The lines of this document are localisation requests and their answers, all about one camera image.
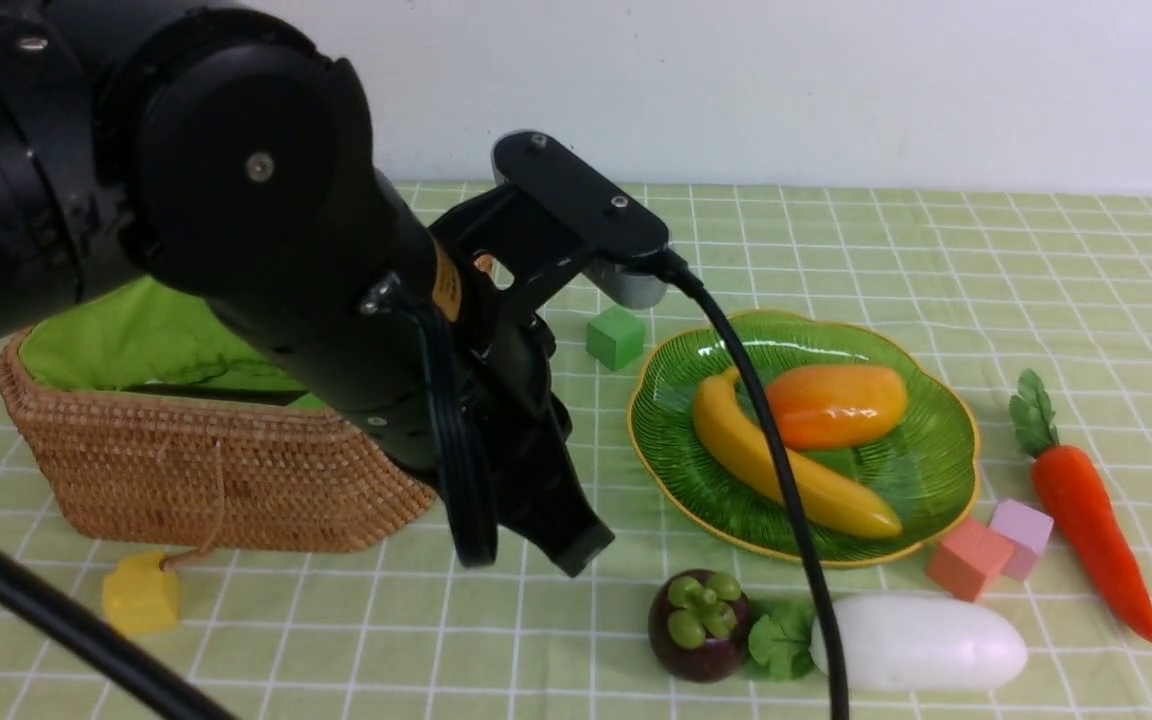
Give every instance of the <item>wicker basket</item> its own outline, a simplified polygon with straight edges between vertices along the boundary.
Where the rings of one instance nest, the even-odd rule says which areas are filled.
[[[331,410],[38,386],[18,356],[31,331],[0,354],[0,395],[61,515],[86,537],[356,552],[435,501]]]

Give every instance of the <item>yellow plate rim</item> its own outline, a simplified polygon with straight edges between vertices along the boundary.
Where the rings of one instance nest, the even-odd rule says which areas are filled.
[[[950,393],[950,396],[954,397],[954,401],[957,402],[958,406],[963,407],[963,414],[968,416],[968,424],[970,425],[970,427],[972,427],[972,497],[968,498],[967,506],[955,520],[952,520],[950,523],[946,525],[946,528],[940,530],[940,532],[935,533],[934,536],[924,538],[922,539],[922,541],[911,541],[909,546],[905,546],[900,551],[890,552],[887,553],[887,555],[881,555],[879,558],[870,558],[869,560],[823,560],[820,561],[823,568],[833,568],[833,569],[873,568],[873,566],[877,564],[887,564],[887,562],[896,561],[902,558],[908,558],[910,555],[914,555],[915,552],[918,552],[924,547],[931,546],[931,544],[933,543],[940,541],[941,538],[946,537],[947,533],[950,533],[952,530],[954,530],[961,523],[963,523],[964,520],[968,520],[968,516],[972,515],[972,510],[975,509],[975,506],[977,505],[977,501],[979,500],[980,497],[980,486],[982,486],[980,429],[979,425],[977,424],[977,419],[975,418],[975,414],[972,414],[972,409],[970,409],[967,402],[963,401],[963,397],[953,387],[947,386],[947,384],[942,382],[940,378],[937,378],[937,376],[929,373],[927,369],[924,367],[923,364],[919,363],[919,361],[916,359],[916,357],[914,357],[914,355],[911,355],[908,350],[905,350],[905,348],[900,342],[892,340],[892,338],[885,336],[882,333],[864,327],[864,325],[858,325],[855,323],[833,323],[832,320],[816,320],[813,318],[809,318],[809,316],[805,314],[791,313],[791,311],[788,310],[767,310],[767,309],[742,310],[740,311],[740,313],[728,314],[728,318],[735,319],[735,318],[741,318],[741,316],[745,314],[781,314],[785,316],[785,318],[795,318],[797,320],[803,320],[804,323],[808,324],[832,325],[832,327],[856,329],[872,334],[872,336],[878,338],[878,340],[881,340],[884,342],[887,342],[892,347],[895,347],[897,351],[901,351],[902,355],[909,357],[909,361],[911,361],[915,367],[918,369],[919,373],[923,373],[924,377],[931,379],[932,382],[938,384],[938,386],[941,386],[942,388],[945,388],[946,392]],[[637,455],[637,457],[639,457],[639,462],[643,464],[643,468],[647,471],[649,475],[652,475],[652,479],[655,480],[657,487],[660,488],[660,492],[662,492],[665,497],[669,498],[669,502],[672,502],[673,506],[677,507],[677,509],[681,510],[682,514],[684,514],[688,520],[691,520],[692,523],[699,525],[699,528],[705,530],[705,532],[719,539],[722,539],[722,541],[729,541],[732,544],[735,544],[735,546],[741,547],[741,550],[753,552],[756,555],[763,555],[765,558],[772,558],[775,560],[785,560],[788,562],[801,562],[803,561],[803,559],[801,559],[797,555],[794,555],[794,553],[771,550],[760,546],[760,544],[753,544],[750,541],[744,541],[744,539],[733,537],[732,535],[726,533],[723,530],[713,526],[707,521],[700,520],[699,516],[696,516],[695,511],[687,509],[684,503],[682,503],[676,497],[673,495],[672,492],[669,492],[669,488],[666,486],[666,484],[664,484],[664,480],[660,479],[660,475],[658,475],[655,469],[652,468],[652,464],[650,464],[649,460],[643,454],[643,448],[639,447],[639,438],[637,438],[637,435],[634,433],[634,408],[637,406],[637,402],[639,402],[639,395],[643,395],[644,386],[646,384],[646,376],[649,374],[649,370],[652,367],[652,363],[655,359],[657,353],[660,351],[660,348],[669,344],[675,340],[679,340],[679,338],[689,336],[689,334],[692,333],[708,332],[710,329],[713,329],[712,324],[705,324],[698,328],[691,328],[690,331],[682,331],[672,334],[672,336],[666,338],[666,340],[664,340],[662,342],[658,342],[657,346],[652,348],[652,353],[647,355],[646,359],[643,363],[643,367],[639,370],[639,378],[637,378],[634,393],[632,395],[630,395],[630,404],[628,406],[628,410],[626,411],[626,429],[628,435],[630,437],[630,446],[634,447],[634,454]]]

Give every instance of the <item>green ceramic plate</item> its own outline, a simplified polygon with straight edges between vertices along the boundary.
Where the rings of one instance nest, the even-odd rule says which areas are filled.
[[[908,384],[908,414],[887,437],[851,450],[805,454],[867,484],[904,525],[900,537],[882,541],[813,526],[824,564],[858,568],[909,555],[972,510],[980,486],[975,418],[954,391],[900,346],[855,325],[813,323],[781,311],[735,314],[732,324],[764,382],[798,365],[876,363],[895,367]],[[631,442],[662,492],[695,523],[760,555],[799,560],[783,507],[732,478],[691,429],[696,386],[730,364],[708,325],[657,347],[630,401]],[[753,418],[748,401],[745,411]]]

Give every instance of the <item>basket handle string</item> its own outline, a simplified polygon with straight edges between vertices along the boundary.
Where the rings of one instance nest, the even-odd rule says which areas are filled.
[[[220,536],[220,526],[225,521],[225,470],[220,460],[220,439],[215,440],[215,524],[212,524],[207,539],[195,550],[180,552],[177,555],[168,555],[159,562],[159,569],[166,571],[179,568],[182,564],[190,564],[200,560],[206,560],[212,551],[215,551],[217,538]]]

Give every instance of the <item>yellow banana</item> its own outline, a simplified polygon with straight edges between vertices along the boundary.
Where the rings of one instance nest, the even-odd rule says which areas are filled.
[[[761,429],[741,410],[736,399],[737,369],[705,378],[696,389],[691,420],[696,437],[728,473],[759,495],[785,505],[776,467]],[[787,450],[790,469],[803,498],[803,509],[813,523],[851,537],[896,537],[901,521],[882,498],[843,475],[794,450]]]

